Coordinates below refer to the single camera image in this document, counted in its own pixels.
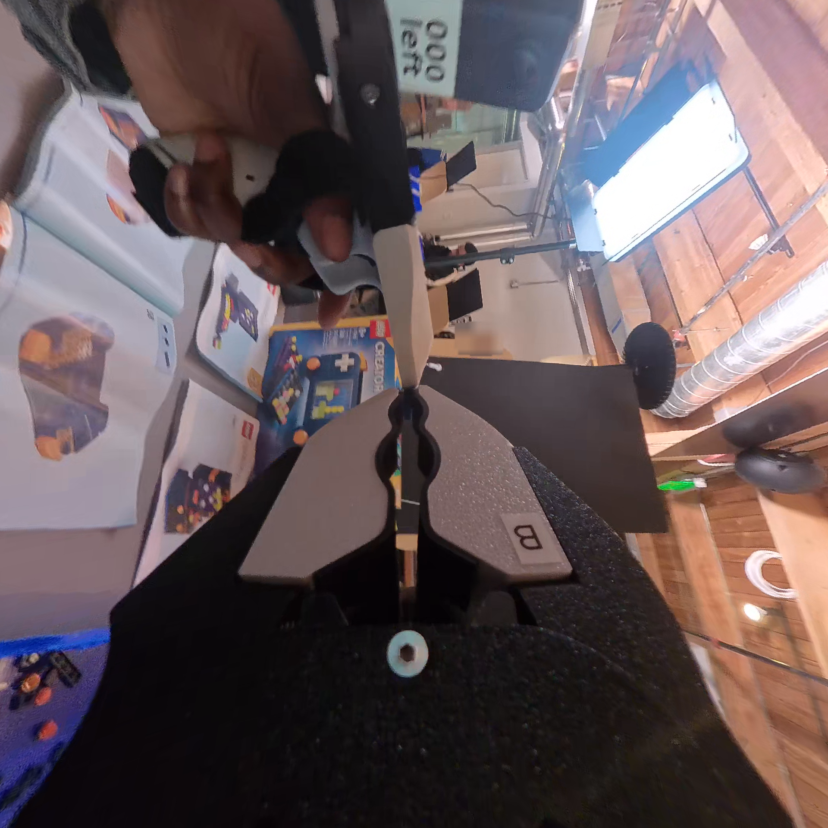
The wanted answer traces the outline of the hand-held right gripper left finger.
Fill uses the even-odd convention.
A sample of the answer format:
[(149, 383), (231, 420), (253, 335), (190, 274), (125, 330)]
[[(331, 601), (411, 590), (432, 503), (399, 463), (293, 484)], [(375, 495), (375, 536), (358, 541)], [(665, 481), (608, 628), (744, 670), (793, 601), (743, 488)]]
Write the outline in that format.
[(388, 535), (391, 472), (378, 461), (397, 400), (397, 389), (386, 390), (309, 438), (240, 566), (242, 579), (309, 585), (327, 566)]

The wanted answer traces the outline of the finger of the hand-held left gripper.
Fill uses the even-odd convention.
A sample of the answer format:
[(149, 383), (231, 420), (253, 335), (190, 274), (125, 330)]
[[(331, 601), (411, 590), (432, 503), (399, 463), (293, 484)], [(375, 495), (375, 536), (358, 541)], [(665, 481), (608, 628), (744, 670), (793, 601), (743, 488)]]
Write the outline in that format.
[(413, 224), (391, 227), (375, 233), (373, 246), (401, 385), (418, 388), (433, 339), (420, 234)]

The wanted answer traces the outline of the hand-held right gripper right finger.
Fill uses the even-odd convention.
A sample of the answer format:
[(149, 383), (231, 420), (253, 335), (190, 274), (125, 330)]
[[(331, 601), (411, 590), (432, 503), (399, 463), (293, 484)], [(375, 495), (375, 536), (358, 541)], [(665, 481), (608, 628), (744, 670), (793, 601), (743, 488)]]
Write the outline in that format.
[(426, 488), (437, 539), (504, 584), (557, 582), (572, 566), (509, 440), (438, 391), (422, 387), (436, 448)]

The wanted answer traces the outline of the blue plastic bin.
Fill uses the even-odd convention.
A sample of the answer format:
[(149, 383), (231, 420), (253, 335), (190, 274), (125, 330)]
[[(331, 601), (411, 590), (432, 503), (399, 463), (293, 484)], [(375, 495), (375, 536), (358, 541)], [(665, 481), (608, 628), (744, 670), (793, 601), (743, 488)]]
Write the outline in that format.
[(68, 731), (54, 740), (27, 746), (2, 740), (1, 826), (12, 825), (18, 813), (50, 774), (81, 725), (103, 677), (109, 654), (108, 628), (73, 634), (23, 637), (1, 642), (1, 662), (29, 652), (61, 652), (81, 673), (77, 717)]

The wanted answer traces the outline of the person's left hand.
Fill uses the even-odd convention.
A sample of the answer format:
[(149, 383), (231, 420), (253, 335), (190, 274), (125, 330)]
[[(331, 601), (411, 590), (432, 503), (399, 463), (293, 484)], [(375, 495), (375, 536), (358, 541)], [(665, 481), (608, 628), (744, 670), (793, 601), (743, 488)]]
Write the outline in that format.
[(276, 2), (105, 1), (98, 7), (132, 88), (161, 134), (194, 136), (194, 160), (167, 175), (164, 204), (186, 236), (224, 243), (275, 285), (304, 282), (310, 262), (242, 240), (227, 139), (281, 151), (329, 126), (316, 81)]

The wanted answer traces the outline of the black flat board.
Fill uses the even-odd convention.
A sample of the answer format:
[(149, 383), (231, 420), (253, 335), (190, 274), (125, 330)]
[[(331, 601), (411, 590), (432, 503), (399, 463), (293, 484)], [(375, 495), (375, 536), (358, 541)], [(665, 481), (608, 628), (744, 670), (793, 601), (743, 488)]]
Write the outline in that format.
[(667, 532), (628, 367), (430, 357), (422, 383), (528, 450), (617, 533)]

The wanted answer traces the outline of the blue toy set box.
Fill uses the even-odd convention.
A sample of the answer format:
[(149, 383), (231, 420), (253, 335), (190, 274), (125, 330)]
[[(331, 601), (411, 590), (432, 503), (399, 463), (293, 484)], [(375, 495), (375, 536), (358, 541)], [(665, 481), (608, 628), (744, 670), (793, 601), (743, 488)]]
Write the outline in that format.
[(252, 477), (323, 426), (401, 382), (388, 316), (272, 326)]

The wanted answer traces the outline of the black light stand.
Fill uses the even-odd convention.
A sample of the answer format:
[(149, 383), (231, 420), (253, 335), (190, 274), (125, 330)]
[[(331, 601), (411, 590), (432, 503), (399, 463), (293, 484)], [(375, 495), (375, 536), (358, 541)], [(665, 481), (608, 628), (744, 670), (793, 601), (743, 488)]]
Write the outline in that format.
[(523, 255), (536, 255), (552, 252), (569, 251), (576, 249), (577, 243), (574, 239), (540, 244), (529, 244), (520, 247), (505, 247), (491, 251), (474, 251), (470, 254), (454, 255), (446, 257), (427, 257), (424, 259), (426, 270), (435, 267), (460, 267), (465, 265), (477, 265), (485, 261), (497, 261), (503, 265), (511, 265), (517, 257)]

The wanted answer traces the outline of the instruction booklet with red logo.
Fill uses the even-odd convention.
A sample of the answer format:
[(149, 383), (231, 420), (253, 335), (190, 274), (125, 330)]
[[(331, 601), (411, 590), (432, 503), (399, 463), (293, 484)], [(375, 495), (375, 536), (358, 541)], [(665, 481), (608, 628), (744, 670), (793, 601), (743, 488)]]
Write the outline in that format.
[(189, 381), (132, 584), (145, 580), (248, 483), (259, 422)]

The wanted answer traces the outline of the instruction booklet with yellow badge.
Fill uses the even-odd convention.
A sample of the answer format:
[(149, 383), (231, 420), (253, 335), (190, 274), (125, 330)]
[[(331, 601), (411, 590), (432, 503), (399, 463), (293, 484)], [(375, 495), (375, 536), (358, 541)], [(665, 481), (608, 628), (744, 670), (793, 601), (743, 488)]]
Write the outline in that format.
[(195, 331), (205, 362), (256, 401), (263, 399), (271, 329), (281, 322), (281, 292), (219, 245)]

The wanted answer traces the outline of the black round lamp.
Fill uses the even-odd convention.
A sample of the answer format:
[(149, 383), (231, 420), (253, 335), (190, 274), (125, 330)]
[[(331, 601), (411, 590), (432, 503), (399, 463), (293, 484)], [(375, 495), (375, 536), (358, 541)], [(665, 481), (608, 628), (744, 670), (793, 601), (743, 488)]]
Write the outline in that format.
[(736, 456), (734, 471), (758, 489), (781, 494), (810, 493), (825, 484), (821, 466), (808, 456), (786, 450), (743, 450)]
[(623, 361), (632, 372), (641, 410), (655, 410), (667, 401), (676, 382), (677, 357), (671, 335), (662, 326), (636, 326), (624, 343)]

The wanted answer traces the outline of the bright studio light panel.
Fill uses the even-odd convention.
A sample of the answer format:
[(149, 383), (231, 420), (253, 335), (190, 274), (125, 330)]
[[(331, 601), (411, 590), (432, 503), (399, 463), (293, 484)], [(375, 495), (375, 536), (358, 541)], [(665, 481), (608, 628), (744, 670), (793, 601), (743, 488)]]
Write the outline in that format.
[(565, 196), (574, 245), (619, 262), (740, 173), (751, 153), (717, 78), (693, 92), (652, 136), (585, 171)]

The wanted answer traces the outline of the pile of small toy pieces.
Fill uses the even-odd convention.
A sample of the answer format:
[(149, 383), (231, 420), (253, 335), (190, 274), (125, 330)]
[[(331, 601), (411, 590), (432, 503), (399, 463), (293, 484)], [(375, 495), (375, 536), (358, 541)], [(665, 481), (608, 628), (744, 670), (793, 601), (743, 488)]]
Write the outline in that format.
[(2, 740), (27, 746), (66, 733), (77, 717), (81, 673), (61, 652), (29, 652), (1, 662)]

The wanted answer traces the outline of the open instruction booklet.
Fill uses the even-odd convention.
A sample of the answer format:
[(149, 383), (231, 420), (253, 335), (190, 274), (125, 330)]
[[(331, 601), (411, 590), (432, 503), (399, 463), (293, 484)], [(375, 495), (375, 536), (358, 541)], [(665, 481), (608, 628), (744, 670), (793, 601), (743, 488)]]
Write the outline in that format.
[(68, 85), (2, 201), (3, 531), (137, 521), (191, 245), (133, 193), (130, 151), (156, 135), (138, 104)]

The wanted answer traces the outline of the silver ventilation duct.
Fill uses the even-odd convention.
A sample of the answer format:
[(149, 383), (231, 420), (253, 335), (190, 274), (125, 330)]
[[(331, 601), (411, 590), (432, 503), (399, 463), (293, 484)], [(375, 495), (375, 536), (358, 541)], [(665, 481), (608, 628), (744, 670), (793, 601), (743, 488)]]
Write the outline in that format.
[(822, 336), (827, 326), (827, 262), (743, 325), (674, 383), (652, 412), (688, 417)]

